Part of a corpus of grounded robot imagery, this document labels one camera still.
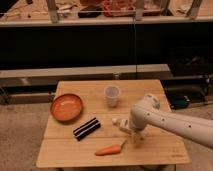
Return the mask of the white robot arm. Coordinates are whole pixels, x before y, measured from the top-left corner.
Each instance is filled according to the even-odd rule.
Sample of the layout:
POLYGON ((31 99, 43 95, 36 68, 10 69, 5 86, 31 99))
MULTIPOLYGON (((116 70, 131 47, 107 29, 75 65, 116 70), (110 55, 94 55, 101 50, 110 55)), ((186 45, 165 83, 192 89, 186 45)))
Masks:
POLYGON ((130 109, 129 128, 142 131, 153 125, 213 149, 213 120, 165 112, 153 94, 145 94, 130 109))

